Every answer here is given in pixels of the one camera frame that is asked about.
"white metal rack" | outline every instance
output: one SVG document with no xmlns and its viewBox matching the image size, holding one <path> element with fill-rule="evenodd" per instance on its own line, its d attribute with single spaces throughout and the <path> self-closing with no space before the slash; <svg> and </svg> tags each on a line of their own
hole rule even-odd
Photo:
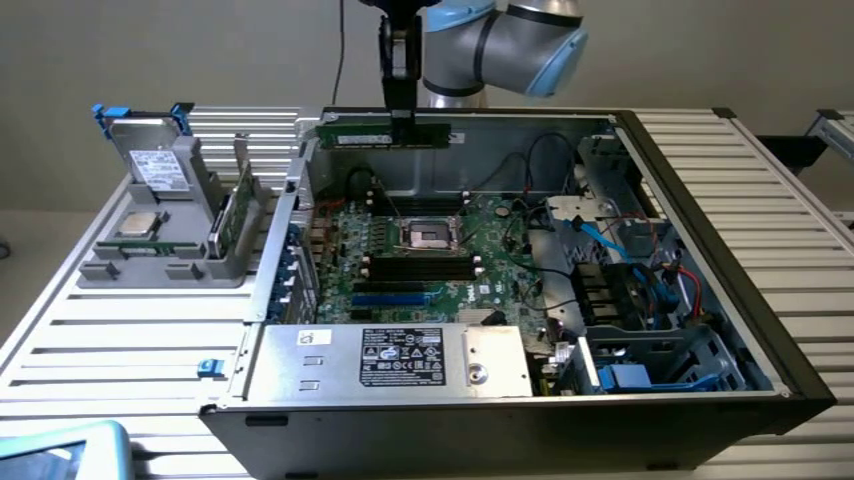
<svg viewBox="0 0 854 480">
<path fill-rule="evenodd" d="M 709 110 L 636 113 L 839 405 L 785 436 L 745 439 L 693 472 L 577 478 L 849 478 L 851 232 L 737 120 Z M 280 186 L 305 116 L 292 108 L 197 107 L 190 126 L 208 167 L 233 180 L 230 138 L 248 131 L 253 171 Z M 123 184 L 0 349 L 0 437 L 114 418 L 130 434 L 139 478 L 246 478 L 196 418 L 197 406 L 225 391 L 228 379 L 198 380 L 196 365 L 233 357 L 253 274 L 236 290 L 77 289 L 74 267 L 117 220 L 122 191 Z"/>
</svg>

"black cable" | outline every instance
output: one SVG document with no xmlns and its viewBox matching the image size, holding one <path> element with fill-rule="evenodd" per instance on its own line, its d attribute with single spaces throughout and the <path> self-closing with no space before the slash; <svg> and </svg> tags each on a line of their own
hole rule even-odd
<svg viewBox="0 0 854 480">
<path fill-rule="evenodd" d="M 533 207 L 530 209 L 528 209 L 526 212 L 520 212 L 509 221 L 509 224 L 506 225 L 506 229 L 504 230 L 504 235 L 501 236 L 501 248 L 504 250 L 504 254 L 506 255 L 506 259 L 518 267 L 518 268 L 524 268 L 525 270 L 530 271 L 530 272 L 541 272 L 541 273 L 554 273 L 562 277 L 565 277 L 566 280 L 572 281 L 572 277 L 569 276 L 568 273 L 565 273 L 561 270 L 554 270 L 553 268 L 541 268 L 541 267 L 534 267 L 533 265 L 525 265 L 524 263 L 518 262 L 514 258 L 512 258 L 512 255 L 509 254 L 509 252 L 506 251 L 506 235 L 509 234 L 509 230 L 512 229 L 512 226 L 516 223 L 516 220 L 518 218 L 521 218 L 521 215 L 528 215 L 530 212 L 544 209 L 546 208 L 545 205 L 540 205 L 537 207 Z M 520 295 L 520 299 L 521 299 L 521 303 L 524 304 L 524 306 L 526 308 L 529 308 L 530 310 L 534 310 L 537 312 L 546 312 L 548 310 L 552 310 L 557 307 L 561 307 L 569 303 L 574 303 L 577 302 L 576 299 L 570 299 L 566 300 L 565 302 L 560 302 L 556 305 L 550 305 L 548 307 L 533 307 L 530 304 L 528 304 L 528 302 L 525 301 L 524 297 L 528 293 L 528 291 L 530 290 L 530 286 L 528 286 L 526 290 L 524 291 L 524 293 Z"/>
<path fill-rule="evenodd" d="M 506 161 L 514 156 L 520 157 L 521 161 L 525 162 L 522 153 L 520 153 L 520 152 L 509 152 L 506 154 L 506 156 L 501 159 L 501 163 L 498 163 L 497 168 L 492 171 L 492 173 L 489 173 L 488 177 L 485 177 L 485 179 L 480 183 L 477 183 L 477 185 L 474 187 L 469 188 L 468 190 L 472 191 L 472 192 L 476 192 L 477 190 L 480 190 L 482 188 L 482 186 L 492 181 L 492 179 L 497 175 L 497 172 L 501 171 L 501 169 L 504 168 L 504 165 L 506 164 Z"/>
<path fill-rule="evenodd" d="M 533 158 L 533 148 L 536 147 L 536 144 L 548 137 L 554 137 L 558 138 L 564 145 L 565 148 L 568 149 L 568 155 L 569 155 L 569 165 L 568 165 L 568 172 L 569 172 L 569 178 L 572 180 L 574 180 L 574 147 L 572 146 L 572 143 L 569 142 L 569 140 L 562 136 L 562 134 L 560 134 L 558 132 L 545 132 L 542 133 L 538 137 L 536 137 L 533 139 L 533 142 L 530 142 L 530 146 L 528 147 L 528 153 L 525 155 L 526 161 L 525 161 L 525 173 L 524 173 L 524 181 L 525 181 L 525 186 L 529 187 L 529 190 L 533 190 L 533 174 L 530 173 L 530 162 L 532 162 L 532 158 Z"/>
<path fill-rule="evenodd" d="M 568 305 L 569 303 L 576 303 L 577 300 L 574 298 L 566 300 L 565 302 L 560 302 L 556 305 L 552 305 L 550 307 L 534 307 L 533 305 L 530 305 L 528 303 L 528 301 L 525 300 L 528 293 L 530 292 L 530 289 L 533 288 L 533 285 L 536 285 L 540 282 L 540 280 L 537 280 L 536 282 L 533 282 L 530 285 L 528 285 L 528 288 L 524 289 L 524 292 L 521 292 L 521 295 L 518 295 L 518 299 L 521 300 L 521 304 L 529 308 L 530 310 L 536 311 L 536 312 L 546 312 L 548 310 L 553 310 L 554 308 L 562 307 L 564 305 Z"/>
<path fill-rule="evenodd" d="M 349 169 L 349 171 L 346 172 L 346 177 L 344 179 L 344 200 L 345 201 L 350 201 L 354 199 L 349 190 L 352 188 L 352 177 L 354 177 L 356 173 L 360 173 L 360 172 L 365 172 L 370 175 L 370 177 L 374 177 L 373 170 L 370 169 L 370 167 L 358 166 Z"/>
<path fill-rule="evenodd" d="M 344 49 L 346 47 L 344 34 L 344 0 L 337 0 L 337 35 L 338 35 L 338 51 L 337 51 L 337 73 L 334 74 L 334 87 L 332 88 L 332 105 L 337 103 L 337 87 L 341 83 L 341 71 L 344 70 Z"/>
</svg>

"power supply label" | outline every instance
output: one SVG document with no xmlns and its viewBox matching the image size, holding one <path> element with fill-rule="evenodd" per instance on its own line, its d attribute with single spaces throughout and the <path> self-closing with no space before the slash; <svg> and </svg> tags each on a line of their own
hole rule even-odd
<svg viewBox="0 0 854 480">
<path fill-rule="evenodd" d="M 441 329 L 365 328 L 358 369 L 365 387 L 444 385 Z"/>
</svg>

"wires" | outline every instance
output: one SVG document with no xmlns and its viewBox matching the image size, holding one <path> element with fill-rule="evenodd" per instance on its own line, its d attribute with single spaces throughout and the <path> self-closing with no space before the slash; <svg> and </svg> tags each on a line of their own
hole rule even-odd
<svg viewBox="0 0 854 480">
<path fill-rule="evenodd" d="M 530 292 L 530 290 L 533 289 L 533 286 L 541 283 L 541 280 L 536 280 L 536 282 L 533 282 L 530 285 L 528 285 L 528 288 L 524 289 L 524 291 L 521 292 L 521 295 L 518 295 L 518 299 L 521 300 L 521 304 L 530 310 L 533 310 L 534 312 L 546 312 L 548 310 L 553 310 L 554 308 L 560 308 L 564 305 L 568 305 L 569 303 L 576 303 L 577 300 L 574 298 L 557 303 L 556 305 L 552 305 L 549 307 L 534 307 L 533 305 L 530 305 L 526 301 L 526 297 L 528 297 L 528 293 Z"/>
<path fill-rule="evenodd" d="M 510 158 L 518 158 L 521 159 L 521 162 L 524 164 L 524 181 L 522 181 L 522 186 L 521 186 L 521 194 L 526 195 L 526 193 L 533 189 L 533 173 L 530 171 L 530 159 L 533 156 L 533 149 L 536 148 L 536 145 L 538 144 L 540 141 L 542 141 L 542 139 L 545 138 L 557 138 L 562 141 L 562 144 L 566 147 L 568 150 L 568 165 L 566 165 L 566 173 L 565 173 L 565 177 L 562 178 L 562 184 L 561 184 L 561 192 L 566 193 L 572 191 L 572 181 L 574 179 L 574 156 L 576 156 L 576 152 L 574 152 L 574 147 L 572 146 L 572 143 L 569 142 L 569 140 L 565 138 L 565 136 L 562 136 L 562 134 L 560 134 L 558 132 L 545 132 L 542 134 L 540 134 L 534 139 L 533 142 L 530 142 L 530 145 L 528 146 L 528 150 L 526 153 L 520 153 L 520 152 L 510 152 L 506 154 L 506 156 L 501 159 L 501 163 L 497 165 L 497 168 L 492 171 L 492 173 L 489 173 L 489 175 L 480 181 L 480 183 L 477 183 L 477 185 L 474 185 L 469 190 L 470 191 L 477 191 L 480 190 L 484 185 L 486 185 L 492 179 L 494 178 L 494 176 L 497 175 L 497 173 L 504 169 L 504 166 L 506 165 L 508 161 Z"/>
<path fill-rule="evenodd" d="M 337 103 L 337 87 L 341 83 L 341 71 L 344 70 L 344 51 L 346 40 L 344 34 L 344 0 L 337 0 L 337 35 L 338 35 L 338 51 L 337 51 L 337 72 L 334 73 L 334 87 L 332 88 L 332 105 Z"/>
<path fill-rule="evenodd" d="M 701 308 L 701 304 L 703 304 L 703 284 L 699 281 L 699 277 L 696 276 L 696 274 L 693 272 L 691 272 L 689 270 L 687 270 L 681 265 L 677 264 L 677 261 L 675 263 L 661 263 L 660 266 L 668 271 L 668 272 L 676 272 L 680 275 L 684 275 L 691 282 L 693 283 L 693 289 L 695 289 L 695 294 L 693 294 L 693 302 L 689 305 L 691 307 L 691 316 L 696 317 L 700 314 L 700 308 Z"/>
<path fill-rule="evenodd" d="M 565 148 L 568 150 L 568 158 L 569 158 L 569 163 L 568 163 L 568 172 L 566 172 L 566 178 L 564 178 L 562 180 L 562 185 L 564 188 L 570 190 L 572 187 L 572 182 L 570 180 L 573 179 L 573 172 L 574 172 L 574 147 L 572 146 L 572 143 L 569 142 L 569 140 L 562 136 L 562 134 L 557 133 L 557 132 L 545 132 L 542 133 L 540 136 L 537 136 L 533 141 L 530 142 L 530 146 L 528 147 L 528 152 L 526 155 L 524 156 L 524 189 L 522 192 L 526 194 L 532 189 L 533 189 L 533 174 L 530 173 L 530 159 L 533 157 L 533 148 L 536 147 L 536 145 L 538 144 L 540 141 L 542 141 L 545 138 L 557 138 L 562 141 L 562 144 L 565 145 Z"/>
<path fill-rule="evenodd" d="M 482 179 L 480 183 L 477 183 L 477 185 L 469 188 L 469 191 L 476 192 L 492 181 L 497 173 L 504 169 L 504 166 L 506 165 L 506 162 L 509 161 L 510 158 L 520 158 L 521 162 L 525 163 L 526 165 L 526 159 L 524 157 L 524 154 L 518 152 L 509 152 L 506 156 L 501 159 L 501 163 L 497 164 L 497 168 L 492 170 L 492 173 L 489 173 L 489 175 Z"/>
<path fill-rule="evenodd" d="M 565 273 L 565 272 L 564 272 L 564 271 L 561 271 L 561 270 L 554 270 L 553 268 L 541 268 L 541 267 L 534 267 L 533 265 L 525 265 L 524 263 L 518 262 L 514 258 L 512 258 L 512 255 L 509 254 L 509 251 L 506 250 L 506 238 L 508 238 L 508 235 L 509 235 L 509 230 L 512 229 L 513 225 L 516 224 L 516 220 L 518 220 L 518 219 L 521 218 L 521 215 L 525 215 L 525 217 L 526 217 L 528 215 L 530 215 L 530 213 L 532 213 L 533 211 L 542 210 L 542 209 L 545 209 L 545 208 L 546 208 L 546 207 L 545 207 L 545 205 L 536 206 L 536 207 L 533 207 L 533 208 L 528 209 L 528 211 L 526 211 L 526 212 L 520 212 L 520 213 L 518 213 L 518 214 L 512 218 L 512 220 L 509 221 L 509 224 L 506 225 L 506 229 L 504 230 L 504 235 L 501 235 L 501 248 L 504 249 L 504 255 L 506 256 L 506 259 L 508 259 L 508 260 L 513 263 L 513 265 L 516 265 L 518 268 L 524 268 L 524 269 L 525 269 L 526 271 L 529 271 L 529 272 L 553 273 L 553 274 L 560 275 L 561 277 L 564 277 L 566 280 L 572 281 L 572 277 L 569 276 L 569 274 L 568 274 L 568 273 Z M 564 301 L 564 302 L 560 302 L 560 303 L 557 303 L 556 305 L 550 305 L 550 306 L 548 306 L 548 307 L 534 307 L 534 306 L 532 306 L 532 305 L 526 302 L 525 297 L 526 297 L 526 294 L 528 294 L 528 293 L 529 293 L 529 291 L 530 291 L 532 286 L 533 286 L 533 285 L 536 285 L 536 283 L 538 283 L 538 282 L 541 282 L 541 280 L 537 280 L 537 281 L 536 281 L 536 282 L 533 282 L 530 285 L 528 285 L 528 288 L 524 290 L 524 292 L 521 293 L 521 295 L 520 295 L 520 297 L 518 297 L 518 298 L 521 299 L 521 303 L 524 304 L 524 306 L 525 306 L 526 308 L 529 308 L 530 310 L 537 311 L 537 312 L 546 312 L 548 310 L 553 310 L 554 308 L 558 308 L 558 307 L 561 307 L 561 306 L 564 306 L 564 305 L 568 305 L 569 303 L 574 303 L 574 302 L 577 302 L 577 300 L 572 298 L 572 299 L 569 299 L 569 300 L 566 300 L 566 301 Z"/>
<path fill-rule="evenodd" d="M 700 307 L 701 298 L 703 298 L 703 287 L 699 283 L 699 278 L 696 277 L 696 275 L 693 275 L 689 271 L 687 271 L 681 267 L 679 267 L 679 270 L 676 271 L 691 279 L 691 281 L 693 282 L 693 287 L 696 288 L 696 295 L 693 295 L 693 307 L 691 309 L 691 316 L 696 317 L 699 316 L 699 307 Z"/>
</svg>

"blue latch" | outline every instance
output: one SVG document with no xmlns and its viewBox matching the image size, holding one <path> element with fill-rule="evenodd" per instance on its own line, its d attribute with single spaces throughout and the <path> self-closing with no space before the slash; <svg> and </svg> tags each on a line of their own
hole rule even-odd
<svg viewBox="0 0 854 480">
<path fill-rule="evenodd" d="M 216 360 L 214 358 L 206 358 L 198 362 L 198 369 L 196 374 L 198 378 L 224 377 L 222 367 L 225 366 L 225 360 Z"/>
<path fill-rule="evenodd" d="M 169 113 L 172 114 L 172 118 L 177 122 L 177 126 L 181 129 L 181 135 L 192 135 L 186 115 L 189 115 L 189 111 L 192 110 L 193 106 L 193 103 L 176 103 L 174 105 L 172 105 L 172 110 L 169 111 Z"/>
<path fill-rule="evenodd" d="M 91 115 L 94 116 L 94 121 L 97 122 L 98 127 L 101 127 L 101 133 L 106 140 L 111 140 L 111 135 L 109 135 L 109 129 L 106 128 L 103 118 L 121 118 L 129 113 L 130 109 L 127 107 L 109 107 L 103 110 L 103 106 L 99 103 L 91 105 Z"/>
</svg>

